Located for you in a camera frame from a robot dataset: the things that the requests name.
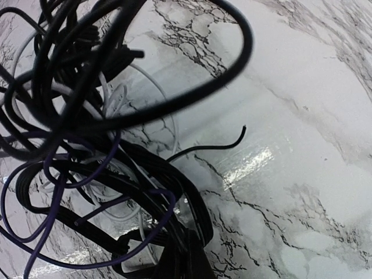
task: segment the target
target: glossy surface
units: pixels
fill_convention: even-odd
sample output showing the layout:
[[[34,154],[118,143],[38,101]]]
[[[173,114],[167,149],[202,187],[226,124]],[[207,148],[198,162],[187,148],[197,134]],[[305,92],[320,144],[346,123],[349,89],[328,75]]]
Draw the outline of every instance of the glossy surface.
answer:
[[[176,115],[181,149],[228,144],[244,124],[248,128],[233,150],[200,151],[175,162],[198,185],[210,209],[215,237],[206,250],[217,278],[371,278],[372,4],[232,3],[255,33],[251,63],[227,88]],[[34,18],[39,12],[36,0],[8,0],[9,4]],[[2,53],[12,53],[31,31],[18,18],[12,28],[8,38],[8,30],[0,31]],[[131,26],[127,43],[145,50],[145,59],[136,64],[172,96],[223,72],[237,56],[241,36],[230,17],[208,2],[152,0]],[[30,68],[31,55],[29,48],[17,73]],[[144,105],[142,94],[149,102],[162,100],[133,70],[122,78],[128,80],[128,98],[139,108]],[[174,139],[169,119],[127,134],[154,152],[170,154],[165,150],[171,150]],[[3,160],[2,177],[16,165],[12,159]],[[48,203],[49,196],[38,193],[37,185],[33,201]],[[92,210],[75,192],[64,205],[79,214]],[[7,206],[19,234],[28,235],[40,223],[40,216],[15,202],[14,193],[9,193]],[[184,217],[186,207],[180,205]],[[115,237],[136,226],[135,220],[120,224],[103,216],[94,222]],[[109,257],[60,224],[43,251],[72,263]],[[0,237],[0,267],[11,278],[21,278],[27,258]],[[42,261],[32,275],[118,277],[110,269],[62,270]]]

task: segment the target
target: wire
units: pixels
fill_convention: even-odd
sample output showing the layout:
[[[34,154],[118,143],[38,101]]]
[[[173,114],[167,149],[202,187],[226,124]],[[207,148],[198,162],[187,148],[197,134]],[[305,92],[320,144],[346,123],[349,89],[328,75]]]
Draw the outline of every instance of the wire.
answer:
[[[174,113],[223,88],[243,71],[252,53],[251,29],[243,15],[231,4],[225,0],[212,0],[230,14],[241,28],[241,53],[218,78],[168,98],[160,84],[133,63],[134,59],[143,58],[144,52],[129,49],[123,44],[129,25],[146,0],[99,0],[91,11],[80,17],[77,11],[82,2],[84,1],[40,0],[42,13],[38,23],[17,8],[0,10],[0,16],[7,12],[17,13],[34,27],[34,31],[18,47],[10,72],[0,65],[0,76],[8,84],[7,88],[0,87],[0,92],[4,94],[0,99],[0,123],[11,134],[10,137],[0,134],[0,156],[26,161],[9,175],[1,191],[0,217],[5,228],[0,226],[0,233],[31,254],[24,269],[26,279],[31,274],[36,258],[70,269],[113,266],[118,274],[124,274],[118,264],[143,249],[146,249],[156,267],[135,271],[128,276],[140,278],[146,274],[146,277],[154,275],[157,279],[158,272],[155,270],[162,268],[164,264],[157,265],[158,260],[149,244],[167,245],[167,250],[168,244],[174,247],[174,254],[185,261],[182,267],[179,263],[180,266],[174,268],[180,270],[180,277],[186,278],[193,249],[189,242],[190,230],[173,213],[176,202],[182,196],[189,201],[195,234],[199,238],[196,242],[200,242],[197,245],[205,247],[210,242],[213,227],[198,188],[170,162],[192,151],[233,148],[242,141],[246,127],[243,127],[241,136],[231,145],[195,146],[176,154],[179,127]],[[116,9],[119,11],[113,23],[101,38],[95,24]],[[15,77],[20,57],[32,39],[35,50],[33,68]],[[140,110],[135,109],[134,112],[124,111],[124,115],[121,115],[128,102],[126,80],[114,91],[109,83],[129,66],[148,78],[164,100]],[[117,102],[116,108],[109,112],[119,94],[123,94],[123,97]],[[61,111],[53,102],[59,96],[65,102]],[[18,102],[25,105],[37,124],[30,123],[22,115]],[[123,129],[167,116],[171,117],[174,129],[172,156],[168,160],[121,138]],[[31,141],[35,138],[40,139],[41,143]],[[65,153],[57,153],[61,148]],[[31,183],[40,172],[47,182],[39,190],[52,192],[52,203],[48,208],[38,208],[31,203]],[[30,212],[46,215],[38,228],[25,238],[16,235],[6,215],[6,194],[17,175],[15,192],[18,202]],[[105,195],[105,191],[99,191],[101,187],[111,189],[114,194]],[[95,207],[94,210],[85,216],[79,216],[60,205],[66,189],[76,189],[82,198]],[[129,199],[137,206],[126,216],[115,216],[109,212],[112,206]],[[145,228],[142,211],[158,221],[154,229]],[[116,240],[89,222],[100,213],[119,222],[126,222],[137,216],[139,228]],[[112,259],[83,265],[62,263],[41,254],[56,220],[111,253]],[[35,249],[25,245],[37,238]],[[129,251],[130,239],[142,242]]]
[[[152,82],[152,84],[160,91],[160,93],[163,95],[164,97],[164,100],[166,101],[167,100],[167,95],[166,93],[164,92],[163,88],[160,86],[160,84],[152,77],[150,76],[144,69],[142,69],[141,67],[135,65],[135,64],[131,64],[129,65],[130,67],[132,67],[133,69],[136,69],[137,71],[139,71],[141,74],[143,74],[149,81]],[[179,133],[179,129],[178,129],[178,124],[177,124],[177,120],[175,120],[176,116],[175,115],[170,115],[170,118],[172,120],[172,124],[173,124],[173,129],[174,129],[174,144],[173,144],[173,149],[172,149],[172,155],[174,155],[176,152],[177,152],[177,148],[178,148],[178,142],[180,140],[180,133]]]
[[[5,279],[10,279],[8,275],[0,268],[0,273],[5,277]]]
[[[239,145],[241,143],[241,141],[244,138],[245,132],[246,132],[246,126],[244,125],[243,126],[243,129],[242,129],[242,131],[240,133],[239,138],[233,144],[229,144],[229,145],[200,145],[200,146],[193,146],[193,147],[190,147],[188,149],[182,150],[181,152],[179,152],[177,154],[174,154],[173,156],[169,157],[167,159],[167,161],[168,162],[175,161],[179,157],[182,157],[182,156],[184,156],[184,155],[186,155],[186,154],[188,154],[190,152],[197,151],[197,150],[225,150],[225,149],[234,148],[234,147],[236,147],[237,145]]]

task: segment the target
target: marble surface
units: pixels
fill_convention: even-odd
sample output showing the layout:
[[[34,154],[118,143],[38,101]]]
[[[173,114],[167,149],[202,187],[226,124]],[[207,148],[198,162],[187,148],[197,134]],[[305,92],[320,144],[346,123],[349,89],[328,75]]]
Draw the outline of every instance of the marble surface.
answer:
[[[206,251],[217,278],[371,278],[372,3],[231,2],[253,28],[252,60],[233,83],[175,115],[180,149],[230,143],[244,124],[248,128],[235,149],[200,151],[175,162],[210,209],[215,236]],[[7,5],[21,7],[34,18],[39,12],[36,0],[0,3]],[[109,20],[101,22],[103,33]],[[31,28],[17,17],[0,21],[0,63],[9,67],[17,44]],[[127,43],[145,50],[146,58],[136,64],[173,96],[223,72],[240,50],[241,35],[231,17],[208,1],[149,0]],[[29,48],[18,73],[29,69],[32,55]],[[132,108],[161,100],[133,70],[115,82],[120,78],[128,80]],[[151,97],[144,102],[141,94]],[[127,134],[164,156],[174,140],[169,119]],[[17,164],[3,160],[2,178]],[[39,184],[32,188],[33,202],[48,203],[50,196],[38,192]],[[10,221],[16,232],[28,235],[41,217],[15,201],[9,193]],[[79,214],[92,210],[75,192],[63,204]],[[185,203],[179,210],[183,217],[189,214]],[[135,220],[120,224],[102,216],[94,222],[114,237],[136,226]],[[109,257],[58,223],[43,252],[70,263]],[[0,268],[6,274],[21,278],[27,258],[0,236]],[[145,263],[146,255],[139,260]],[[42,261],[31,274],[40,279],[93,277],[118,278],[109,268],[71,271]]]

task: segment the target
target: purple cable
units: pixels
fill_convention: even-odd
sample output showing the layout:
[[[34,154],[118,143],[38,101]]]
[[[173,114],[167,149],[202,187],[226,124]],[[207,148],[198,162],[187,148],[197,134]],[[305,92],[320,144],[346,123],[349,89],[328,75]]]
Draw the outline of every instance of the purple cable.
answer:
[[[57,261],[55,259],[51,259],[51,258],[49,258],[49,257],[47,257],[47,256],[45,256],[43,254],[40,254],[40,253],[37,255],[37,257],[40,258],[40,259],[42,259],[42,260],[44,260],[44,261],[46,261],[46,262],[48,262],[48,263],[50,263],[50,264],[54,264],[55,266],[64,267],[66,269],[80,269],[80,270],[98,269],[98,268],[101,268],[101,267],[113,266],[113,265],[120,264],[120,263],[128,260],[129,258],[135,256],[140,251],[142,251],[151,242],[151,240],[166,225],[166,223],[168,222],[169,218],[173,214],[173,209],[174,209],[174,206],[176,205],[176,197],[174,196],[174,194],[171,191],[164,190],[164,189],[158,189],[158,191],[159,191],[160,194],[166,195],[166,196],[169,197],[170,204],[169,204],[168,210],[165,213],[165,215],[163,216],[163,218],[161,219],[161,221],[159,222],[159,224],[151,231],[151,233],[146,237],[146,239],[141,244],[139,244],[136,248],[134,248],[132,251],[130,251],[128,254],[125,254],[123,256],[120,256],[117,259],[109,260],[107,262],[93,263],[93,264],[70,264],[70,263],[62,263],[62,262],[59,262],[59,261]],[[35,252],[30,247],[26,246],[23,243],[20,243],[16,239],[14,239],[1,226],[0,226],[0,233],[5,238],[7,238],[9,241],[11,241],[15,245],[17,245],[19,248],[21,248],[22,250],[24,250],[24,251],[26,251],[28,253]]]
[[[3,218],[3,221],[4,221],[5,228],[8,230],[9,234],[12,237],[14,237],[16,240],[18,240],[21,243],[29,243],[29,242],[35,240],[41,234],[43,229],[45,228],[45,225],[47,223],[47,218],[45,218],[45,220],[40,224],[40,226],[29,237],[21,238],[18,235],[16,235],[16,233],[13,231],[12,227],[9,224],[8,218],[6,216],[5,197],[6,197],[6,192],[9,188],[9,186],[10,186],[10,183],[16,177],[16,175],[20,171],[24,170],[26,167],[29,167],[33,164],[35,164],[35,163],[34,162],[28,162],[28,163],[20,165],[14,171],[12,171],[12,173],[10,174],[10,176],[8,177],[6,182],[4,183],[3,189],[1,191],[1,197],[0,197],[0,210],[1,210],[1,215],[2,215],[2,218]]]
[[[105,160],[103,160],[103,162],[99,165],[99,167],[90,176],[86,177],[85,179],[80,180],[77,183],[66,184],[66,188],[68,189],[79,188],[79,187],[82,187],[90,183],[92,180],[97,178],[99,174],[101,173],[101,171],[106,168],[106,166],[110,163],[111,159],[115,156],[115,153],[117,149],[119,148],[120,140],[121,140],[121,132],[116,131],[116,135],[115,135],[114,142],[110,150],[110,153],[107,155]],[[56,152],[56,149],[54,150],[54,152],[51,152],[44,161],[45,176],[53,184],[56,184],[57,180],[52,176],[51,172],[49,171],[49,168],[52,165],[55,152]]]
[[[154,195],[161,194],[159,192],[159,189],[151,189],[151,190],[149,190],[149,193],[154,194]],[[93,218],[94,216],[96,216],[100,212],[106,210],[107,208],[111,208],[112,206],[115,206],[115,205],[118,205],[120,203],[126,202],[129,199],[130,199],[130,196],[120,196],[116,199],[113,199],[112,201],[106,202],[103,205],[101,205],[99,208],[93,210],[91,213],[85,215],[82,218],[77,219],[75,221],[75,225],[79,226],[79,225],[83,224],[84,222],[88,221],[89,219]]]
[[[64,184],[66,183],[66,178],[61,174],[60,177],[58,178],[59,184],[57,184],[54,188],[53,191],[53,197],[52,197],[52,204],[51,204],[51,209],[48,213],[48,216],[46,217],[46,225],[45,225],[45,230],[42,233],[42,236],[38,243],[36,244],[36,247],[34,249],[34,252],[31,254],[30,258],[27,261],[26,268],[24,269],[23,272],[23,279],[28,279],[31,269],[33,268],[33,265],[42,249],[42,247],[45,245],[51,230],[53,228],[55,219],[57,217],[58,211],[59,211],[59,206],[60,202],[62,200],[63,192],[65,190]]]

